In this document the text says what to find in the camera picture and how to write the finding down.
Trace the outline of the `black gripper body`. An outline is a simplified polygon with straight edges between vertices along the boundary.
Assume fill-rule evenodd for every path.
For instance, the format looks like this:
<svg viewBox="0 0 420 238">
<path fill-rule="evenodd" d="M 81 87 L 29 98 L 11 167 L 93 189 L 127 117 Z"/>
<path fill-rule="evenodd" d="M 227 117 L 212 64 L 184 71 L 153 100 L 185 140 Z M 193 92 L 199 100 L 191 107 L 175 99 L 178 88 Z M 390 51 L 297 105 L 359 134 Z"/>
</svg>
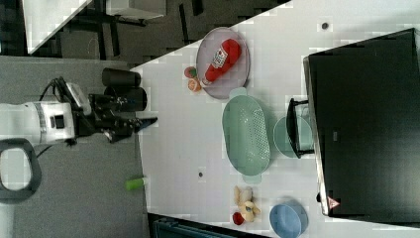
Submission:
<svg viewBox="0 0 420 238">
<path fill-rule="evenodd" d="M 139 131 L 138 118 L 117 115 L 117 112 L 122 112 L 122 108 L 129 103 L 127 98 L 90 94 L 88 99 L 91 107 L 88 115 L 81 111 L 73 113 L 76 139 L 102 133 L 109 143 L 116 143 Z"/>
</svg>

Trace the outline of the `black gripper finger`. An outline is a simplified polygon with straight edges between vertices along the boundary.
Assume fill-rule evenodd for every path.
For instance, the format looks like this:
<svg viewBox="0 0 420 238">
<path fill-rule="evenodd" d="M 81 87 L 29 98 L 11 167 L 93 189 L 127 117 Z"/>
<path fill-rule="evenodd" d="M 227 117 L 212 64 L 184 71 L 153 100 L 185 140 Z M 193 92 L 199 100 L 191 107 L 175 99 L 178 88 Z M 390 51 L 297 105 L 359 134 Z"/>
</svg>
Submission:
<svg viewBox="0 0 420 238">
<path fill-rule="evenodd" d="M 134 121 L 134 132 L 138 133 L 141 130 L 153 125 L 156 123 L 157 121 L 157 117 L 152 117 L 152 118 L 136 118 Z"/>
</svg>

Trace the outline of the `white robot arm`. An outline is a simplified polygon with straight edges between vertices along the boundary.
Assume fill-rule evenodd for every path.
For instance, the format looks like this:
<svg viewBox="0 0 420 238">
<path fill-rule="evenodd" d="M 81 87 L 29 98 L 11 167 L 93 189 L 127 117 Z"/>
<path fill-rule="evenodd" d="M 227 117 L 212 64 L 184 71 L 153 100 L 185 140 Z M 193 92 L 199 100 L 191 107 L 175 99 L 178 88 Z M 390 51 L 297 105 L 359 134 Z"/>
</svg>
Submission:
<svg viewBox="0 0 420 238">
<path fill-rule="evenodd" d="M 76 103 L 36 101 L 19 105 L 1 104 L 1 139 L 26 139 L 32 146 L 66 143 L 104 134 L 113 144 L 153 125 L 152 118 L 125 118 L 117 115 L 129 100 L 124 97 L 90 94 L 90 113 L 85 115 Z"/>
</svg>

